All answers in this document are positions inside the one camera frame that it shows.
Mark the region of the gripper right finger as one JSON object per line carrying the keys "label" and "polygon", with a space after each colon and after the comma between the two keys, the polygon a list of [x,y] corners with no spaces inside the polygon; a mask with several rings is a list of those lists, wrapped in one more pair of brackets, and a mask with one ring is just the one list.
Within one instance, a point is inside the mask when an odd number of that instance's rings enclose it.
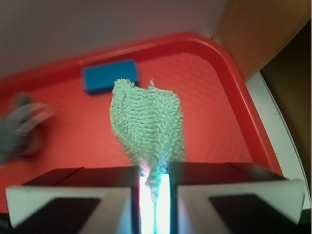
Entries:
{"label": "gripper right finger", "polygon": [[250,163],[169,165],[173,234],[303,234],[304,182]]}

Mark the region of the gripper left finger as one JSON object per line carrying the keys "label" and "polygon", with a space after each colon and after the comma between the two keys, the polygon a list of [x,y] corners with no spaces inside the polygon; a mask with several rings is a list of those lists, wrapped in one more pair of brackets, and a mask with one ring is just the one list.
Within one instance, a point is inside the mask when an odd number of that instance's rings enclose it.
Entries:
{"label": "gripper left finger", "polygon": [[6,189],[15,234],[138,234],[137,166],[54,169]]}

